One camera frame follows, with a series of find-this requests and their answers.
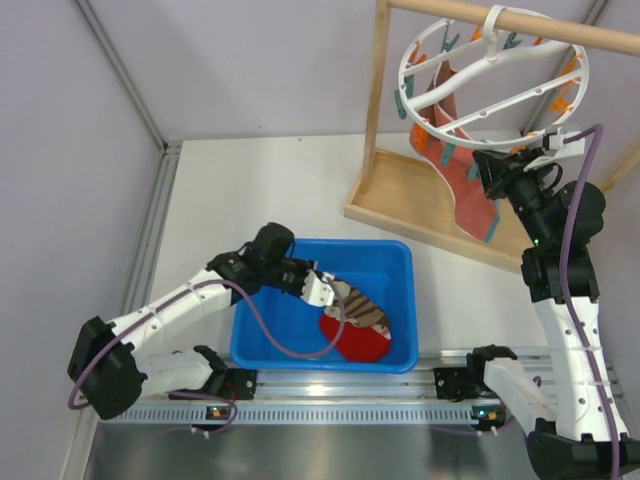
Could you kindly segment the teal clip front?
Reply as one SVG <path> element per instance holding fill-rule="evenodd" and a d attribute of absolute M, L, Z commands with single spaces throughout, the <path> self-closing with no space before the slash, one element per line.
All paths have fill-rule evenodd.
<path fill-rule="evenodd" d="M 471 165 L 470 165 L 468 173 L 467 173 L 467 180 L 469 182 L 473 182 L 473 181 L 478 180 L 479 178 L 480 178 L 479 167 L 478 167 L 478 164 L 476 163 L 476 161 L 473 160 L 471 162 Z"/>

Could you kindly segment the pink and brown sock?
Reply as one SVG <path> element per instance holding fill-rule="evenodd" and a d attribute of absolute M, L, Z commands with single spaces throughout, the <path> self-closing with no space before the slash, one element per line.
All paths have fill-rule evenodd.
<path fill-rule="evenodd" d="M 450 80 L 456 73 L 449 61 L 443 62 L 434 74 L 427 92 Z M 419 115 L 434 127 L 444 126 L 457 120 L 454 94 L 421 109 Z M 486 198 L 480 178 L 473 182 L 467 180 L 469 167 L 474 160 L 473 150 L 448 144 L 428 133 L 428 147 L 424 153 L 420 153 L 415 146 L 415 125 L 419 124 L 413 123 L 411 127 L 410 145 L 418 155 L 424 157 L 436 169 L 448 186 L 454 202 L 455 224 L 474 239 L 488 243 L 497 228 L 500 216 L 495 201 Z"/>

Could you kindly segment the small cream sock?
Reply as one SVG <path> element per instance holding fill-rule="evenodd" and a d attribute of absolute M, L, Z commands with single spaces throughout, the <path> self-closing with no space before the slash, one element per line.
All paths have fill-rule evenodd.
<path fill-rule="evenodd" d="M 341 309 L 338 306 L 327 306 L 324 309 L 323 314 L 328 318 L 334 319 L 338 322 L 342 322 L 343 315 Z"/>

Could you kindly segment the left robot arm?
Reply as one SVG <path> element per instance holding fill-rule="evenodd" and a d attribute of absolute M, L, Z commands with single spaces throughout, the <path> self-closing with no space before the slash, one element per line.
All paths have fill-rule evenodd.
<path fill-rule="evenodd" d="M 209 347 L 158 354 L 187 327 L 271 287 L 323 307 L 334 295 L 316 262 L 289 256 L 295 236 L 269 223 L 240 249 L 217 255 L 189 281 L 127 315 L 86 321 L 78 335 L 68 375 L 73 396 L 83 396 L 103 420 L 139 399 L 168 393 L 220 394 L 226 366 Z"/>

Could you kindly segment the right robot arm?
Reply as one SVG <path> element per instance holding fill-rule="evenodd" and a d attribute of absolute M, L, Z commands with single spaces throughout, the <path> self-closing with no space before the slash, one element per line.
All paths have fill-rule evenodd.
<path fill-rule="evenodd" d="M 599 289 L 587 245 L 603 226 L 606 201 L 584 186 L 561 279 L 564 228 L 577 184 L 545 186 L 554 164 L 530 169 L 540 148 L 516 154 L 478 150 L 473 159 L 485 195 L 509 201 L 533 242 L 522 277 L 550 350 L 555 396 L 525 373 L 508 347 L 477 347 L 466 382 L 478 396 L 496 394 L 522 428 L 531 466 L 541 479 L 614 479 L 639 468 L 639 442 L 618 413 L 599 338 Z"/>

